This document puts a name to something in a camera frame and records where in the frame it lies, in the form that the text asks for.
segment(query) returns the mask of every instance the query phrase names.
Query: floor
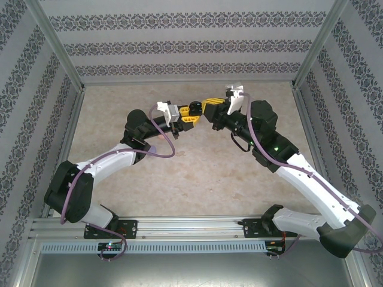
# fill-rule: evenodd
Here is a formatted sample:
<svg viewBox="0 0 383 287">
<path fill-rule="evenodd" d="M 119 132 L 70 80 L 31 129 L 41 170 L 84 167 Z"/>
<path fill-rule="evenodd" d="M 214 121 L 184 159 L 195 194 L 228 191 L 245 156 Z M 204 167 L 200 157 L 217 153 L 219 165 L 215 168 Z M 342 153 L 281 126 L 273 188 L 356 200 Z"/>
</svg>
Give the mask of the floor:
<svg viewBox="0 0 383 287">
<path fill-rule="evenodd" d="M 288 137 L 312 164 L 289 83 L 245 83 L 254 99 L 265 99 L 278 114 L 277 131 Z M 127 114 L 148 112 L 157 101 L 188 105 L 194 100 L 225 97 L 222 83 L 147 84 L 88 87 L 69 160 L 93 158 L 122 138 Z M 161 138 L 149 139 L 157 152 L 171 152 Z M 106 178 L 92 200 L 120 216 L 197 216 L 262 214 L 278 203 L 307 213 L 317 212 L 297 190 L 259 165 L 205 118 L 173 141 L 174 158 L 146 157 Z"/>
</svg>

